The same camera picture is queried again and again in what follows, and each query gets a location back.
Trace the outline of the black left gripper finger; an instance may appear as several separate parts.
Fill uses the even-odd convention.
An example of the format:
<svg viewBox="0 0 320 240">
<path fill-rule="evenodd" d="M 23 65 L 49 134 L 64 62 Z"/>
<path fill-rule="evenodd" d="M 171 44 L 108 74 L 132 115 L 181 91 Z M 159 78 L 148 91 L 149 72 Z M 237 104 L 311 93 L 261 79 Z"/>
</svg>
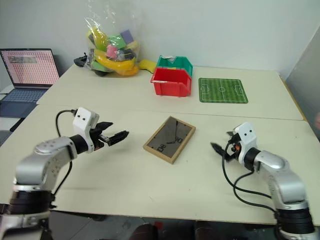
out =
<svg viewBox="0 0 320 240">
<path fill-rule="evenodd" d="M 129 131 L 123 130 L 121 132 L 116 133 L 115 135 L 113 135 L 111 137 L 107 137 L 107 136 L 102 135 L 101 140 L 104 143 L 107 143 L 107 145 L 110 147 L 110 146 L 113 146 L 113 145 L 123 141 L 129 135 L 129 133 L 130 133 Z"/>
<path fill-rule="evenodd" d="M 104 131 L 106 130 L 107 128 L 109 128 L 110 126 L 112 126 L 113 123 L 112 122 L 105 122 L 105 121 L 102 121 L 102 122 L 99 122 L 96 124 L 96 128 L 101 130 L 101 131 Z"/>
</svg>

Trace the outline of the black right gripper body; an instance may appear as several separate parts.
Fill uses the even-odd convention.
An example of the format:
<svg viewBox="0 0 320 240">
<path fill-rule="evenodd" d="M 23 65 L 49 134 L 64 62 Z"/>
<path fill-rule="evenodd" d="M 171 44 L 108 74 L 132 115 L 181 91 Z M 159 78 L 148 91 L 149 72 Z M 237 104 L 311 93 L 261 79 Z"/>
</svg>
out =
<svg viewBox="0 0 320 240">
<path fill-rule="evenodd" d="M 230 140 L 228 140 L 228 148 L 225 150 L 224 159 L 227 162 L 230 162 L 232 160 L 238 160 L 239 154 L 241 151 L 241 144 L 240 144 L 241 138 L 239 134 L 234 134 Z"/>
</svg>

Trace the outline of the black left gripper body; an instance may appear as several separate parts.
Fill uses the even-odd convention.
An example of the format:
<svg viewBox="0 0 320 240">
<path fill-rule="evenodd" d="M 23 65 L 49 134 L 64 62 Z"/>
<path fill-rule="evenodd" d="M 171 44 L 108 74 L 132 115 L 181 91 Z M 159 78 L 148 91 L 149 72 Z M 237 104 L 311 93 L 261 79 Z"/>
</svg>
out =
<svg viewBox="0 0 320 240">
<path fill-rule="evenodd" d="M 93 142 L 94 150 L 101 149 L 107 144 L 110 146 L 110 140 L 108 137 L 102 136 L 103 131 L 106 130 L 106 128 L 92 128 L 89 131 L 90 139 Z"/>
</svg>

